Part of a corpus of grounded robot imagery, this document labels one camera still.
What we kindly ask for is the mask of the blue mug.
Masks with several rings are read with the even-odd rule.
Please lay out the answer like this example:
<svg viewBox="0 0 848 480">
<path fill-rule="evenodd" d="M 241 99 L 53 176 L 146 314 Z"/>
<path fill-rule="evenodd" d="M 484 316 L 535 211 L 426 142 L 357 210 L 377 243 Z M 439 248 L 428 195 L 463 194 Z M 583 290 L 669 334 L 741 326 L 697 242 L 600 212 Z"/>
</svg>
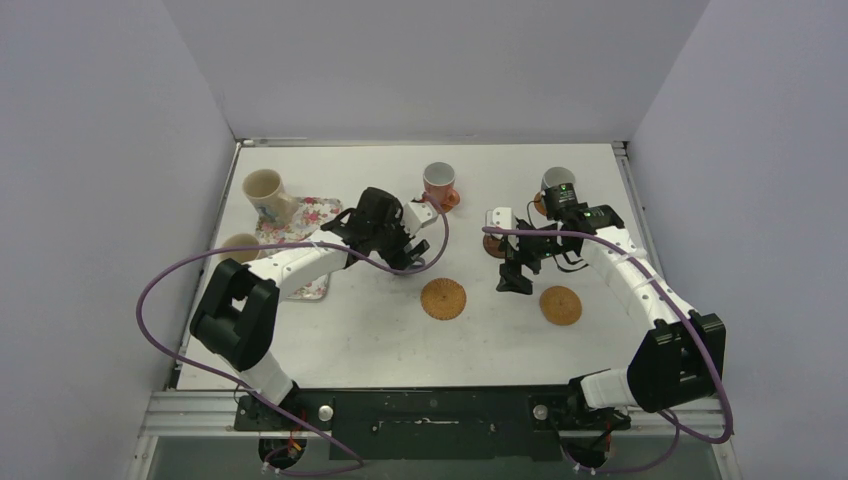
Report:
<svg viewBox="0 0 848 480">
<path fill-rule="evenodd" d="M 546 170 L 541 180 L 541 191 L 555 190 L 573 190 L 575 184 L 574 173 L 565 167 L 551 167 Z"/>
</svg>

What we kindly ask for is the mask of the pink mug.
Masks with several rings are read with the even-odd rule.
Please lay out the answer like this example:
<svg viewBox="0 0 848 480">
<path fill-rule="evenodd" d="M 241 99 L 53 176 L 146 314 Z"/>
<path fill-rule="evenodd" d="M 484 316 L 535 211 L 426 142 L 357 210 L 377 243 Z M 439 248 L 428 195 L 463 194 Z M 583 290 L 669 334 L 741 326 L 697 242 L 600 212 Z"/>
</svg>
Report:
<svg viewBox="0 0 848 480">
<path fill-rule="evenodd" d="M 424 191 L 439 206 L 445 201 L 461 201 L 455 189 L 456 173 L 454 168 L 445 162 L 434 162 L 427 165 L 423 175 Z"/>
</svg>

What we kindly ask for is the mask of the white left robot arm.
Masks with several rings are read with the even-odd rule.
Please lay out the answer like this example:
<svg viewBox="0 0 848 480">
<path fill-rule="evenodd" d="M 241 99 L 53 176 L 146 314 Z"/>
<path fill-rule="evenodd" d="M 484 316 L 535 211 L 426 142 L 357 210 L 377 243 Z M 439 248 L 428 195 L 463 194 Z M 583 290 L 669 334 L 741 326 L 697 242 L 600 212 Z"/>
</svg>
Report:
<svg viewBox="0 0 848 480">
<path fill-rule="evenodd" d="M 308 283 L 377 253 L 394 273 L 412 270 L 428 250 L 415 235 L 439 216 L 427 200 L 401 203 L 375 187 L 300 243 L 247 263 L 221 261 L 190 322 L 190 333 L 262 395 L 260 417 L 276 430 L 298 419 L 296 383 L 270 347 L 280 300 Z"/>
</svg>

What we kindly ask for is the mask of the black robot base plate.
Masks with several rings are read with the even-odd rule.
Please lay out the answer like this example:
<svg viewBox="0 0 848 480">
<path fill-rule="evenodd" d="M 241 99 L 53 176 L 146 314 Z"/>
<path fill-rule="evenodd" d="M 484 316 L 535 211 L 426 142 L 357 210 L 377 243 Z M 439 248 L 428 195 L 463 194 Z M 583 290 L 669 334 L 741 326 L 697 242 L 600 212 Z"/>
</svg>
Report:
<svg viewBox="0 0 848 480">
<path fill-rule="evenodd" d="M 447 425 L 390 419 L 398 411 L 423 413 L 425 399 L 438 410 L 469 413 Z M 365 460 L 558 461 L 562 449 L 595 460 L 611 432 L 631 426 L 619 409 L 584 406 L 567 385 L 304 389 L 286 409 Z"/>
</svg>

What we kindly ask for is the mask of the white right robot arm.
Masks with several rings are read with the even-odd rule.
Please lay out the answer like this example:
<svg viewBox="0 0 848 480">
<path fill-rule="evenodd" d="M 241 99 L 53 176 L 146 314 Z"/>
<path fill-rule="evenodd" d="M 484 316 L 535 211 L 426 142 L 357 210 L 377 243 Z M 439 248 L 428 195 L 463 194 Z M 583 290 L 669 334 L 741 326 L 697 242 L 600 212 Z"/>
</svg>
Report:
<svg viewBox="0 0 848 480">
<path fill-rule="evenodd" d="M 573 253 L 645 330 L 628 366 L 573 379 L 577 393 L 565 402 L 568 419 L 589 428 L 606 408 L 657 412 L 716 394 L 726 341 L 723 322 L 714 314 L 699 314 L 672 291 L 611 206 L 579 201 L 570 183 L 544 190 L 541 199 L 550 223 L 539 229 L 509 207 L 486 214 L 484 230 L 499 240 L 505 255 L 498 291 L 531 294 L 525 269 L 537 274 L 544 260 Z"/>
</svg>

